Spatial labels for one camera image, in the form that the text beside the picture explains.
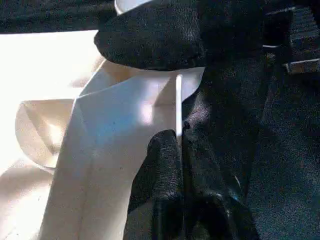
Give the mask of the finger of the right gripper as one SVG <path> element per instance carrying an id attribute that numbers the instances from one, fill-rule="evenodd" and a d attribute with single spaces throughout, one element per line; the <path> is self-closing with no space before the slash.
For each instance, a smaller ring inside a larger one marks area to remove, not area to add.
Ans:
<path id="1" fill-rule="evenodd" d="M 106 60 L 137 69 L 174 71 L 206 64 L 195 0 L 144 3 L 106 22 L 94 43 Z"/>

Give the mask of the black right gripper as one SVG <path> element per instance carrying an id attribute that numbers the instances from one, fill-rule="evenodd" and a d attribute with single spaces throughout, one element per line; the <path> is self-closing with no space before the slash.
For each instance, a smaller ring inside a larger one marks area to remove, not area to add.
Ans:
<path id="1" fill-rule="evenodd" d="M 320 70 L 320 27 L 309 0 L 207 0 L 208 62 L 273 55 L 291 75 Z"/>

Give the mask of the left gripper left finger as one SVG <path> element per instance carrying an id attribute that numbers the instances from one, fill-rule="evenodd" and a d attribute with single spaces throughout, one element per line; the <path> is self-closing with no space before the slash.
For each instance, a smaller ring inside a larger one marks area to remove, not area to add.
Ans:
<path id="1" fill-rule="evenodd" d="M 146 157 L 134 177 L 125 240 L 178 240 L 182 232 L 183 177 L 176 134 L 163 130 L 155 134 Z"/>

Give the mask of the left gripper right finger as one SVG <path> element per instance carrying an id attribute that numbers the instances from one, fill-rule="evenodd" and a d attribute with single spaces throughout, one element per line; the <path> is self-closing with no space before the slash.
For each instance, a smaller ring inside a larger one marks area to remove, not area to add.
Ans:
<path id="1" fill-rule="evenodd" d="M 224 176 L 202 131 L 182 127 L 184 238 L 186 240 L 258 240 L 237 179 Z"/>

